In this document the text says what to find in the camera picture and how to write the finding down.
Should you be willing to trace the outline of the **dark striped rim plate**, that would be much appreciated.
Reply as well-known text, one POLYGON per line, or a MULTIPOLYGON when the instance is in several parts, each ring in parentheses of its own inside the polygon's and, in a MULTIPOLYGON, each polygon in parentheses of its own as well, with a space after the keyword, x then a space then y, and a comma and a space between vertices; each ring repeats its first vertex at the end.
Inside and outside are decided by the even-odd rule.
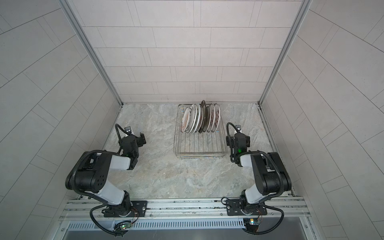
POLYGON ((205 100, 202 100, 201 107, 202 107, 202 120, 201 120, 201 126, 199 128, 199 133, 202 133, 204 131, 204 126, 206 124, 206 119, 207 119, 207 105, 205 100))

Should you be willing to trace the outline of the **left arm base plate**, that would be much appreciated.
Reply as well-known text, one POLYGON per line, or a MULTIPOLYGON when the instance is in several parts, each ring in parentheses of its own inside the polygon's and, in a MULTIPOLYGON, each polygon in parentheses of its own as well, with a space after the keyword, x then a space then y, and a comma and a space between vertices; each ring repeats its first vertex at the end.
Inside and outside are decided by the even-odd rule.
POLYGON ((116 206, 107 205, 102 214, 105 218, 139 218, 145 216, 147 206, 148 201, 123 202, 116 206))

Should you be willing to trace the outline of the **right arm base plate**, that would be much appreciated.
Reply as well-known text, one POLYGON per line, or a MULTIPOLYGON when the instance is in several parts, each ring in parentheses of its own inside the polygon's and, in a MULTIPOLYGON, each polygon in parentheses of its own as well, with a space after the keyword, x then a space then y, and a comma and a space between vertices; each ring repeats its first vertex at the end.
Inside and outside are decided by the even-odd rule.
POLYGON ((222 198, 222 204, 226 206, 228 216, 265 216, 268 214, 266 208, 258 204, 249 204, 246 200, 239 198, 222 198))

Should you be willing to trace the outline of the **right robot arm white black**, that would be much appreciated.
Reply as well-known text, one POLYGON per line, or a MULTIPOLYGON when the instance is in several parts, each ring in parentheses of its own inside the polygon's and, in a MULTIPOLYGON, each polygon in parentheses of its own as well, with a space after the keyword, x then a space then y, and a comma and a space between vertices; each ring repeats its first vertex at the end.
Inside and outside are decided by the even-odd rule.
POLYGON ((243 214, 263 213, 265 201, 281 196, 292 189, 292 181, 277 152, 248 151, 250 137, 243 133, 227 134, 230 160, 239 167, 252 168, 255 183, 240 195, 243 214))

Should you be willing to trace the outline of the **white black radial stripe plate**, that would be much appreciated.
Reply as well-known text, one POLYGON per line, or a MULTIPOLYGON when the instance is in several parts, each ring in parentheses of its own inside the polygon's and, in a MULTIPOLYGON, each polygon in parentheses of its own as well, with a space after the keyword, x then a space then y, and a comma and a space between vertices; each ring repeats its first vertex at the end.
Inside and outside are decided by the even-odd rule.
POLYGON ((200 124, 200 116, 201 116, 201 110, 202 110, 202 107, 200 104, 196 104, 196 120, 195 120, 195 125, 194 125, 194 128, 193 128, 193 132, 196 133, 198 131, 198 127, 199 127, 199 124, 200 124))

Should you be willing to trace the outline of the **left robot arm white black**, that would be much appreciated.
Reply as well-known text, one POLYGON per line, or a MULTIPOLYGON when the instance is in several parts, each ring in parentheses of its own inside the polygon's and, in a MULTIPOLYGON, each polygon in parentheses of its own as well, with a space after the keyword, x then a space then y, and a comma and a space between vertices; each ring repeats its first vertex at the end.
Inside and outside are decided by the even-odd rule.
POLYGON ((145 144, 143 133, 138 137, 128 133, 120 140, 122 154, 102 150, 84 152, 68 174, 66 188, 101 202, 105 218, 144 217, 148 202, 132 201, 127 191, 108 180, 108 174, 110 170, 133 170, 139 148, 145 144))

